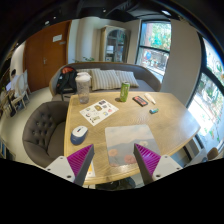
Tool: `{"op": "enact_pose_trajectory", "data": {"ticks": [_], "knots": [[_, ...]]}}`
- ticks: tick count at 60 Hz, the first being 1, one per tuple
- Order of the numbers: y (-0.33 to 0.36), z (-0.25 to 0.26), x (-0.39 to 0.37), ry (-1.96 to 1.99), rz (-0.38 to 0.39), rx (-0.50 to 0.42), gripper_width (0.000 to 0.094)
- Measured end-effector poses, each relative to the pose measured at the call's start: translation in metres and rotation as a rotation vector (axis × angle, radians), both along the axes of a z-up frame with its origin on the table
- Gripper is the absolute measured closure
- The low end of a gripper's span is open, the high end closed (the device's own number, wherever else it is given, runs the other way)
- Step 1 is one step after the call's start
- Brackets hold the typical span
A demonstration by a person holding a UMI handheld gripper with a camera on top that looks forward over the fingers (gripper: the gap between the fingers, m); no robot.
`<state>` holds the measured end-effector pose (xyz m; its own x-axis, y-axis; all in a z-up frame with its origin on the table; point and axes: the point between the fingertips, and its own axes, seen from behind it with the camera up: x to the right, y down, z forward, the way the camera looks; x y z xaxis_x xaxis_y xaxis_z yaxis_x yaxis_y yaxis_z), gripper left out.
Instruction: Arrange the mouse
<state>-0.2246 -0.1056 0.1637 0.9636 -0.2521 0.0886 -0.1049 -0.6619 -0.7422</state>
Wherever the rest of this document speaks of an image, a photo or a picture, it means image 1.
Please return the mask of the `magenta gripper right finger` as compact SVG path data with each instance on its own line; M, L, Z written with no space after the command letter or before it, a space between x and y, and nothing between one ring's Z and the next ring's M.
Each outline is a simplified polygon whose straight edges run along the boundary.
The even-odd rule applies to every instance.
M134 144L134 155L145 185L182 169L170 156L160 156L139 144Z

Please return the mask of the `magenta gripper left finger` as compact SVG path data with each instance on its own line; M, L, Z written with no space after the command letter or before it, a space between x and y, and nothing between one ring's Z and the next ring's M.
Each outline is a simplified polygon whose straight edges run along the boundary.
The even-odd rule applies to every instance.
M59 156L45 170L82 186L94 156L94 145L86 146L68 157Z

